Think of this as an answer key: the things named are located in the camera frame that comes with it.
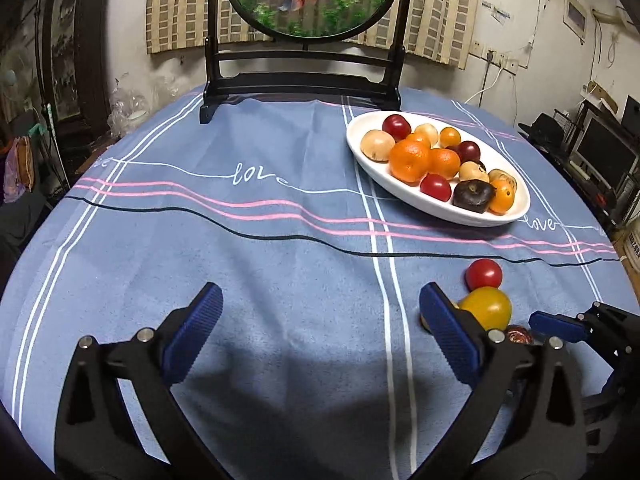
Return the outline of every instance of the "patterned curtain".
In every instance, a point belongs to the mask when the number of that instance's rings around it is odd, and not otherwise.
[[[146,49],[149,54],[202,46],[207,35],[207,0],[146,0]],[[245,23],[229,0],[218,0],[220,43],[269,38]],[[464,69],[473,36],[478,0],[412,0],[404,44],[408,52]],[[348,40],[389,48],[398,0],[373,27]]]

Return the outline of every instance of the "dark wooden door frame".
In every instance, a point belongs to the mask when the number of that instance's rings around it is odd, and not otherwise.
[[[51,69],[51,17],[53,1],[46,0],[42,17],[42,77],[44,102],[51,103],[60,139],[81,134],[94,140],[108,131],[110,113],[107,96],[104,9],[106,0],[76,0],[74,17],[74,65],[80,115],[58,120]]]

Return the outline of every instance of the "blue tablecloth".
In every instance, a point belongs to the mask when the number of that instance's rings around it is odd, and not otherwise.
[[[586,206],[488,113],[402,92],[403,110],[478,136],[527,181],[526,217],[471,229],[370,181],[345,141],[348,122],[367,111],[352,100],[248,98],[200,125],[200,93],[104,153],[35,235],[2,298],[0,396],[50,466],[78,338],[131,338],[207,281],[223,289],[225,310],[173,392],[238,480],[407,478],[469,393],[420,327],[418,291],[436,281],[461,299],[469,258],[498,259],[515,323],[539,309],[574,316],[594,300],[638,312]],[[572,351],[584,392],[598,391],[607,365],[582,344]],[[145,448],[161,457],[123,389]]]

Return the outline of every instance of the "oval white plate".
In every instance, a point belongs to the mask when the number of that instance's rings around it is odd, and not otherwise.
[[[441,131],[446,126],[451,124],[443,123],[427,117],[423,117],[417,114],[407,114],[404,112],[369,112],[362,114],[354,118],[347,127],[347,143],[349,148],[353,152],[353,156],[356,158],[362,169],[366,171],[373,180],[375,180],[380,186],[386,189],[389,193],[396,198],[407,202],[409,205],[414,206],[420,211],[424,211],[443,220],[454,222],[456,224],[469,225],[474,227],[493,227],[513,222],[527,213],[529,206],[531,205],[531,198],[529,195],[529,189],[524,183],[522,177],[518,174],[515,168],[498,152],[496,152],[487,143],[477,139],[466,131],[454,126],[460,132],[462,140],[472,140],[476,142],[480,147],[481,157],[480,159],[486,166],[486,170],[500,169],[506,171],[512,175],[518,183],[518,190],[516,192],[516,199],[511,209],[504,215],[495,215],[489,211],[485,213],[474,213],[473,211],[467,211],[454,206],[449,202],[441,202],[436,198],[425,195],[420,192],[420,187],[408,186],[404,182],[400,182],[398,179],[392,177],[388,170],[387,163],[373,162],[369,160],[360,151],[360,141],[364,134],[369,130],[380,130],[382,128],[382,121],[384,121],[389,115],[399,113],[404,117],[409,124],[411,124],[412,131],[416,126],[424,123],[433,124],[438,131]],[[434,146],[435,148],[444,148],[445,146]],[[450,181],[451,189],[455,187],[458,179]]]

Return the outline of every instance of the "silver screw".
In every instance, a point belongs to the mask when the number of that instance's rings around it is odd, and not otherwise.
[[[91,337],[90,335],[85,335],[80,338],[80,341],[78,341],[78,346],[83,350],[86,350],[87,348],[89,348],[89,346],[91,346],[91,343],[93,342],[94,342],[93,337]]]
[[[562,346],[564,346],[562,339],[560,339],[559,337],[556,337],[555,335],[549,338],[549,344],[551,345],[551,348],[553,348],[554,350],[559,350],[562,348]]]
[[[492,328],[486,334],[489,336],[489,339],[494,343],[501,343],[505,339],[504,332],[502,330],[498,330],[497,328]]]
[[[138,330],[136,337],[138,341],[146,343],[147,341],[151,341],[154,336],[154,330],[152,328],[141,328]]]

